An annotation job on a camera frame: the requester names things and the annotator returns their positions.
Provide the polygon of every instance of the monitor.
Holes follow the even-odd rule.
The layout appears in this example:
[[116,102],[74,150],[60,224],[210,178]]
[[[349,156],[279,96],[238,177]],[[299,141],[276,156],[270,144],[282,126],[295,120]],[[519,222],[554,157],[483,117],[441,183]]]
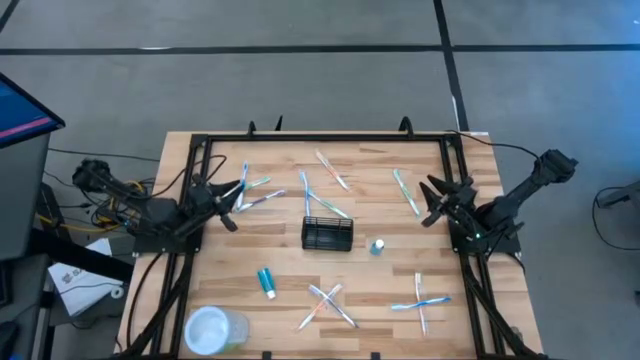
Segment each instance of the monitor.
[[64,125],[56,114],[0,73],[0,149]]

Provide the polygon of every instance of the concrete floor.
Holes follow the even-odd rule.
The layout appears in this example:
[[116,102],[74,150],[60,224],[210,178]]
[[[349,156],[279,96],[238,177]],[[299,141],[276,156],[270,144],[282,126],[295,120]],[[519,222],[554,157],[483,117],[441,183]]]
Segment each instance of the concrete floor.
[[[454,45],[640,43],[637,1],[443,2]],[[439,43],[425,0],[21,0],[0,33],[0,48]],[[598,189],[640,177],[640,52],[456,53],[455,61],[471,130],[580,161],[570,183],[541,191],[520,215],[545,352],[636,359],[640,252],[601,243],[590,206]],[[289,130],[388,130],[404,115],[416,130],[456,127],[440,52],[16,55],[0,56],[0,70],[67,121],[51,141],[66,149],[159,157],[166,131],[240,130],[249,121],[271,129],[281,114]],[[526,155],[496,153],[506,189],[531,171]],[[47,169],[69,181],[80,160],[50,153]],[[156,170],[110,164],[118,177]],[[80,202],[76,191],[45,180],[61,204]],[[640,247],[625,210],[601,211],[602,230],[612,242]],[[55,358],[108,355],[117,325],[62,329]]]

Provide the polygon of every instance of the clear plastic container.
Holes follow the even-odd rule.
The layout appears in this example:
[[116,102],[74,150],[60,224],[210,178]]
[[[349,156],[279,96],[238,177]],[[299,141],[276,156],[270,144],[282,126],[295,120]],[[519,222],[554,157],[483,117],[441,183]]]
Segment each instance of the clear plastic container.
[[184,329],[187,346],[198,355],[227,352],[247,342],[248,337],[249,320],[244,315],[215,306],[196,310]]

